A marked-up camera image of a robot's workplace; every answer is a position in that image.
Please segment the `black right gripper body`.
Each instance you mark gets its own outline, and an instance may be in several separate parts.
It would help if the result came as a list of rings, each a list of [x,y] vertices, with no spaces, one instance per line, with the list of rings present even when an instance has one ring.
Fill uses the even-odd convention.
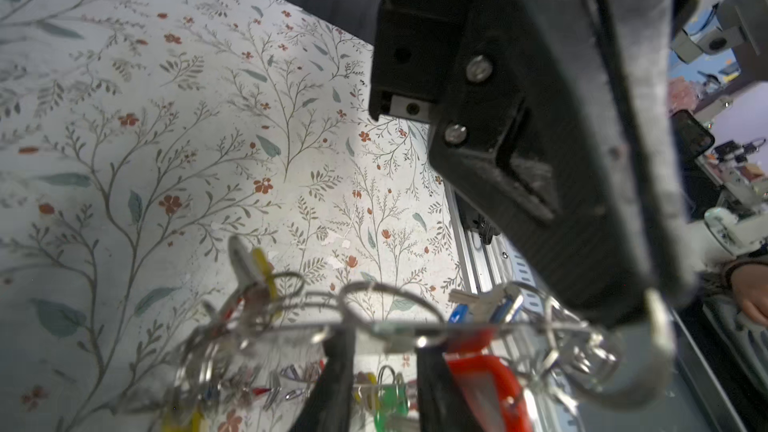
[[[380,0],[372,119],[511,123],[516,0]]]

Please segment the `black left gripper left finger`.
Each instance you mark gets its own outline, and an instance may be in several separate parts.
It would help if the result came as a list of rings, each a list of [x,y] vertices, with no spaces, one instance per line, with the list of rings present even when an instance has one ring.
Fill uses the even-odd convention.
[[[345,326],[296,326],[300,343],[320,343],[326,365],[290,431],[349,431],[356,332]]]

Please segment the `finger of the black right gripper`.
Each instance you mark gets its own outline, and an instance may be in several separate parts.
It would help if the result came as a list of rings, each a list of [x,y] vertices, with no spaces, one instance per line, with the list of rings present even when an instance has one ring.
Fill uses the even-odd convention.
[[[667,112],[674,0],[473,0],[429,160],[578,315],[697,278]]]

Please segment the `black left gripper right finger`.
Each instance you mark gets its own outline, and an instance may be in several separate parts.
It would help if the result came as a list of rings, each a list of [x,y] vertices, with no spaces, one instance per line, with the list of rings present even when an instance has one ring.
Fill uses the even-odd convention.
[[[417,399],[421,431],[479,431],[439,348],[417,350]]]

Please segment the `red key tag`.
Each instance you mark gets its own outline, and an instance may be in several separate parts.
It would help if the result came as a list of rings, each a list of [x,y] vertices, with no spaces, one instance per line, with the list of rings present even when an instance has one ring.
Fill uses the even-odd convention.
[[[500,357],[464,356],[447,365],[482,431],[533,430],[522,386]]]

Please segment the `round metal key organizer plate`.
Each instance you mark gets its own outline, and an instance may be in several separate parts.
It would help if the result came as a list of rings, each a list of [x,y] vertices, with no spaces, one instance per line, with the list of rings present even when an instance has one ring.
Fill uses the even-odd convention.
[[[300,343],[288,331],[296,326],[345,326],[356,332],[354,357],[354,406],[374,408],[380,388],[405,383],[409,399],[406,418],[392,419],[394,431],[421,431],[417,399],[417,350],[439,348],[444,359],[494,355],[492,342],[521,327],[543,336],[548,351],[531,372],[517,369],[502,359],[515,374],[526,396],[539,389],[576,414],[587,400],[615,409],[635,409],[651,402],[666,387],[676,356],[672,320],[656,290],[644,294],[650,325],[650,356],[644,372],[624,387],[604,389],[618,369],[621,356],[612,350],[607,334],[579,319],[552,296],[543,296],[543,309],[518,321],[526,289],[521,282],[506,284],[503,297],[509,309],[497,308],[489,319],[479,322],[452,322],[437,317],[428,323],[370,322],[354,312],[348,297],[357,293],[381,292],[417,306],[424,300],[388,284],[363,281],[347,284],[336,295],[299,288],[282,296],[276,289],[277,274],[258,249],[248,249],[232,237],[228,254],[238,287],[225,304],[215,310],[210,322],[197,328],[183,343],[174,384],[168,392],[163,427],[167,431],[198,431],[204,419],[225,404],[249,404],[256,397],[251,381],[258,375],[260,359],[279,351],[292,359],[298,348],[319,347],[323,358],[318,376],[300,385],[306,399],[326,365],[320,343]]]

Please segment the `person hand in background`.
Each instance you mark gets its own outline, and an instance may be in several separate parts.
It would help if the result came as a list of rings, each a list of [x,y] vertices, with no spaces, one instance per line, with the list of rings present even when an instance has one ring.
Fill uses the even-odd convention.
[[[734,300],[753,322],[767,326],[767,265],[742,263],[730,276]]]

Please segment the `green key tag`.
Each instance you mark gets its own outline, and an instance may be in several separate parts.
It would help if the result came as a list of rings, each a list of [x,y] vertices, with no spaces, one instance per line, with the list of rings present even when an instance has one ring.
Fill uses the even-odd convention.
[[[380,388],[374,399],[373,423],[378,432],[394,431],[392,419],[406,418],[409,414],[409,399],[405,383],[393,383]]]

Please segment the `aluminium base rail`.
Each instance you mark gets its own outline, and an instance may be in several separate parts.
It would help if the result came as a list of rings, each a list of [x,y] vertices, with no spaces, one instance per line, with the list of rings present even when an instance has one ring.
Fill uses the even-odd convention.
[[[471,293],[484,293],[509,281],[521,282],[526,289],[536,285],[526,260],[502,235],[485,244],[480,234],[468,229],[461,220],[464,211],[459,196],[449,185],[445,187],[453,237],[456,241],[463,288]],[[529,327],[496,340],[489,351],[510,359],[519,371],[531,372],[545,358],[548,346],[543,336]],[[526,396],[532,427],[535,431],[579,431],[581,421],[557,399],[539,389]]]

